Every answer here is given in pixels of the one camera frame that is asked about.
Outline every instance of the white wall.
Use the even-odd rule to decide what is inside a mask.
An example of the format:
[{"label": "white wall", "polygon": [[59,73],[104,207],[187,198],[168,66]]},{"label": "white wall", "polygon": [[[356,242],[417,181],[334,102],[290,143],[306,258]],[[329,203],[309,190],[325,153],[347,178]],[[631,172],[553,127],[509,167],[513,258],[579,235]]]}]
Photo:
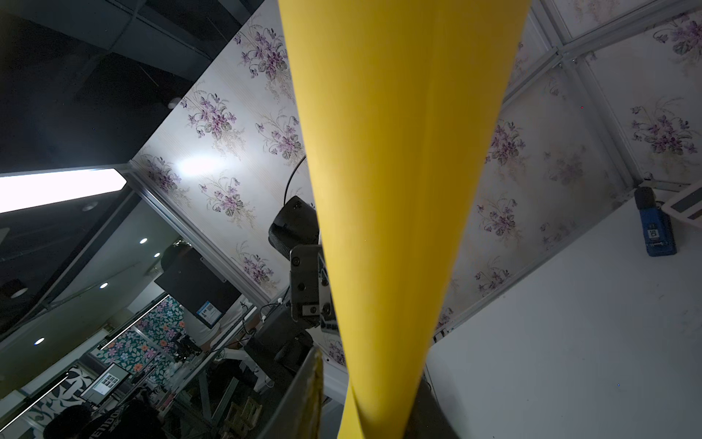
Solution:
[{"label": "white wall", "polygon": [[630,200],[434,345],[459,436],[699,437],[702,230],[673,227],[647,256]]},{"label": "white wall", "polygon": [[149,283],[146,286],[146,288],[144,288],[144,291],[140,292],[139,295],[136,296],[134,302],[129,304],[127,309],[130,310],[133,314],[136,314],[139,311],[141,311],[146,305],[148,305],[150,301],[154,300],[163,292],[164,289],[156,285],[156,283],[152,280],[151,283]]}]

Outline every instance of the fluorescent light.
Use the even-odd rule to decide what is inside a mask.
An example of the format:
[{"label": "fluorescent light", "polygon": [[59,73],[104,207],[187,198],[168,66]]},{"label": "fluorescent light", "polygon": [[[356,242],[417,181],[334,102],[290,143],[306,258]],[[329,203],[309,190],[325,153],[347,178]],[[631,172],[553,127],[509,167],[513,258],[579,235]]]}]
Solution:
[{"label": "fluorescent light", "polygon": [[139,320],[141,320],[146,314],[150,313],[152,309],[156,308],[162,301],[166,300],[168,297],[171,297],[171,295],[170,295],[170,294],[167,294],[164,298],[162,298],[161,300],[159,300],[159,302],[158,302],[156,305],[153,305],[151,308],[149,308],[145,313],[143,313],[142,315],[140,315],[139,318],[138,318],[137,320],[134,320],[134,321],[131,323],[131,325],[129,325],[129,326],[127,326],[126,328],[124,328],[123,330],[121,330],[121,331],[119,332],[119,334],[117,334],[116,336],[112,337],[112,340],[110,340],[110,341],[108,341],[107,343],[105,343],[105,344],[102,346],[102,348],[99,348],[98,350],[102,350],[102,349],[105,349],[106,347],[108,347],[110,343],[112,343],[113,341],[117,340],[117,338],[118,338],[119,336],[121,336],[122,334],[124,334],[124,333],[126,332],[127,329],[129,329],[129,328],[131,328],[132,326],[134,326],[134,324],[135,324],[136,322],[138,322]]},{"label": "fluorescent light", "polygon": [[120,190],[114,169],[80,169],[0,177],[0,214]]},{"label": "fluorescent light", "polygon": [[24,409],[21,413],[19,413],[17,416],[15,416],[15,417],[13,418],[12,421],[9,421],[3,428],[0,428],[0,433],[2,433],[2,431],[3,431],[5,428],[8,428],[8,427],[10,426],[10,424],[12,424],[14,421],[17,421],[24,413],[27,412],[27,410],[31,409],[31,408],[34,406],[34,404],[37,404],[39,401],[41,401],[42,399],[44,399],[44,397],[47,396],[49,393],[51,393],[51,392],[53,391],[53,389],[57,388],[62,382],[66,381],[66,378],[68,378],[68,374],[66,374],[66,376],[64,376],[63,379],[62,379],[61,381],[59,381],[58,383],[56,383],[56,385],[54,385],[54,387],[50,388],[50,389],[49,389],[46,393],[44,393],[42,396],[38,397],[37,400],[34,401],[29,407],[27,407],[27,408]]}]

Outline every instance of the floral wallpaper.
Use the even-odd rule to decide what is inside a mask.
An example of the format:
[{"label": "floral wallpaper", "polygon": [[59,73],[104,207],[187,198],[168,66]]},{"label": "floral wallpaper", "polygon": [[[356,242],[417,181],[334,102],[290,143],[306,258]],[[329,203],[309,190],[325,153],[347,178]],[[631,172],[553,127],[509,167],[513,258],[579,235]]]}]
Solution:
[{"label": "floral wallpaper", "polygon": [[[512,81],[549,49],[529,16]],[[286,286],[290,269],[267,231],[305,151],[304,121],[295,104],[277,4],[267,0],[133,159],[151,189],[269,297]],[[623,191],[558,69],[502,111],[487,146],[437,330],[499,290],[577,225],[610,209]],[[291,181],[290,195],[314,206],[306,162]],[[320,335],[317,342],[344,363],[340,340]],[[142,361],[139,355],[135,360]]]},{"label": "floral wallpaper", "polygon": [[527,73],[527,70],[534,66],[536,61],[551,48],[537,29],[536,20],[532,14],[529,14],[524,24],[524,31],[522,31],[522,39],[517,45],[517,55],[515,56],[515,64],[512,68],[509,85],[519,82]]},{"label": "floral wallpaper", "polygon": [[[179,332],[185,332],[183,311],[180,304],[170,296],[142,317],[135,326],[167,353],[175,352],[176,345],[171,340]],[[156,384],[164,384],[170,377],[168,368],[171,361],[160,355],[159,351],[132,329],[105,349],[95,349],[92,354],[106,365],[116,363],[132,374],[141,372],[146,366],[156,367],[157,370],[149,377]]]},{"label": "floral wallpaper", "polygon": [[555,68],[503,109],[437,323],[461,313],[611,210],[624,191]]},{"label": "floral wallpaper", "polygon": [[700,10],[587,58],[644,178],[702,178],[701,58]]},{"label": "floral wallpaper", "polygon": [[[289,262],[267,240],[305,155],[277,3],[265,1],[133,163],[268,297]],[[307,163],[289,196],[314,205]]]}]

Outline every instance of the black cable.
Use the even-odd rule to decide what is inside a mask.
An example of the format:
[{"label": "black cable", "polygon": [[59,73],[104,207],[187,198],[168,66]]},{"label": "black cable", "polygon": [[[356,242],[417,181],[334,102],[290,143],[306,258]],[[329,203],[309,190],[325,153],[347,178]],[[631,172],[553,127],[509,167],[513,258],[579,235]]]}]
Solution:
[{"label": "black cable", "polygon": [[246,335],[253,335],[253,333],[256,332],[256,328],[253,328],[251,332],[249,332],[246,330],[246,323],[244,322],[244,317],[246,317],[246,314],[249,313],[249,307],[244,305],[243,303],[241,304],[241,306],[246,308],[246,312],[241,314],[241,328],[244,330],[244,332],[246,332]]},{"label": "black cable", "polygon": [[307,158],[307,155],[305,154],[303,158],[300,159],[298,162],[298,165],[295,166],[295,169],[293,169],[293,172],[290,174],[290,178],[288,178],[288,184],[285,185],[285,193],[283,194],[283,206],[285,206],[285,201],[288,199],[288,188],[290,187],[290,182],[293,180],[293,176],[295,175],[295,172],[298,170],[300,165],[305,161]]},{"label": "black cable", "polygon": [[275,308],[273,308],[273,309],[270,311],[270,313],[272,313],[273,311],[275,311],[276,309],[278,309],[278,306],[280,306],[280,305],[282,305],[283,303],[285,303],[285,298],[288,296],[288,291],[290,291],[290,285],[288,285],[288,287],[285,288],[285,294],[283,294],[282,302],[278,303],[278,302],[276,301],[276,302],[273,302],[273,303],[267,303],[267,304],[265,304],[264,306],[262,306],[262,307],[260,308],[260,310],[258,310],[258,315],[259,315],[259,316],[263,315],[263,314],[262,314],[263,308],[265,308],[265,307],[267,307],[267,306],[275,306]]}]

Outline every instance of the purple flower pattern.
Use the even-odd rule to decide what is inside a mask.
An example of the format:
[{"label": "purple flower pattern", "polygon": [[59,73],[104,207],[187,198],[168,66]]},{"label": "purple flower pattern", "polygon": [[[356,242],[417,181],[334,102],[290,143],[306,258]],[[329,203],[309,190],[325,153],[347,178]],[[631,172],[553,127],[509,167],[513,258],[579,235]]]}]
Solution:
[{"label": "purple flower pattern", "polygon": [[267,259],[257,254],[249,253],[246,241],[237,245],[236,261],[244,269],[244,273],[256,284],[260,285],[268,293],[275,293],[278,287],[278,280],[274,279],[275,273],[266,264]]},{"label": "purple flower pattern", "polygon": [[541,245],[544,250],[552,249],[556,244],[561,242],[565,237],[570,235],[577,227],[575,221],[565,221],[558,223],[555,227],[549,223],[544,223],[539,227],[541,231]]},{"label": "purple flower pattern", "polygon": [[275,119],[266,117],[265,123],[256,124],[256,130],[265,138],[264,149],[267,148],[273,155],[280,154],[288,166],[293,166],[305,155],[298,135],[299,125],[297,117],[279,114]]},{"label": "purple flower pattern", "polygon": [[673,52],[679,56],[676,61],[685,63],[687,69],[702,58],[702,20],[697,22],[689,13],[672,18],[663,29],[653,33],[653,38],[662,44],[673,42]]},{"label": "purple flower pattern", "polygon": [[519,138],[519,130],[514,122],[498,121],[485,163],[497,160],[500,166],[504,166],[510,160],[518,159],[519,151],[526,146]]},{"label": "purple flower pattern", "polygon": [[485,203],[477,205],[478,214],[482,217],[480,227],[486,232],[494,232],[500,241],[519,241],[522,233],[515,221],[515,207],[517,202],[513,198],[501,197],[496,202],[485,199]]},{"label": "purple flower pattern", "polygon": [[173,170],[172,163],[167,162],[163,157],[154,157],[149,154],[139,156],[137,162],[146,170],[146,175],[156,183],[163,193],[169,195],[181,206],[190,205],[190,199],[187,196],[190,189],[183,189],[179,186],[181,179]]},{"label": "purple flower pattern", "polygon": [[346,366],[346,355],[344,354],[344,347],[342,346],[341,342],[336,340],[327,340],[326,347],[332,360],[336,361],[342,366]]},{"label": "purple flower pattern", "polygon": [[520,41],[517,45],[515,64],[512,66],[512,74],[510,75],[508,85],[514,84],[514,82],[522,77],[522,75],[526,72],[526,63],[529,61],[529,55],[523,54],[522,48],[524,48],[524,44]]},{"label": "purple flower pattern", "polygon": [[522,154],[527,146],[520,138],[521,129],[515,126],[514,122],[498,120],[497,126],[490,142],[485,163],[497,161],[498,166],[495,173],[500,180],[505,180],[504,171],[514,181],[517,180],[517,172],[524,173],[524,160],[527,158]]},{"label": "purple flower pattern", "polygon": [[227,109],[228,101],[217,93],[200,90],[201,84],[195,84],[180,100],[180,106],[188,111],[187,126],[195,130],[197,138],[212,138],[214,148],[222,155],[226,151],[238,157],[244,146],[244,130],[234,128],[237,118]]},{"label": "purple flower pattern", "polygon": [[543,153],[543,160],[546,162],[545,176],[548,180],[559,181],[563,186],[573,185],[582,180],[585,172],[583,170],[583,160],[581,153],[586,151],[585,146],[581,146],[580,153],[574,152],[572,155],[552,158],[551,152]]},{"label": "purple flower pattern", "polygon": [[631,122],[632,139],[649,144],[651,158],[660,162],[669,175],[677,174],[679,170],[687,172],[687,167],[693,164],[687,156],[697,154],[693,139],[700,136],[690,128],[687,120],[676,116],[670,109],[680,99],[661,98],[652,111],[641,105],[631,108],[635,115]]},{"label": "purple flower pattern", "polygon": [[475,280],[478,281],[478,293],[481,298],[495,291],[511,276],[509,271],[496,266],[499,260],[499,256],[491,259],[487,263],[486,270],[475,273]]},{"label": "purple flower pattern", "polygon": [[207,196],[208,209],[212,209],[214,212],[224,212],[239,227],[242,223],[248,223],[253,227],[253,219],[255,218],[253,209],[248,208],[248,203],[241,200],[239,184],[241,183],[234,177],[220,177],[218,180],[210,178],[206,184],[199,186],[200,191]]},{"label": "purple flower pattern", "polygon": [[437,326],[434,328],[434,330],[437,331],[442,326],[444,326],[446,323],[448,323],[451,320],[452,314],[453,314],[453,310],[451,309],[451,307],[449,307],[449,306],[444,307],[441,310],[441,315],[439,316],[439,322],[437,322]]},{"label": "purple flower pattern", "polygon": [[257,19],[254,15],[234,37],[243,49],[241,63],[248,67],[252,79],[263,74],[266,89],[276,100],[283,94],[295,103],[284,38],[275,29],[256,24]]}]

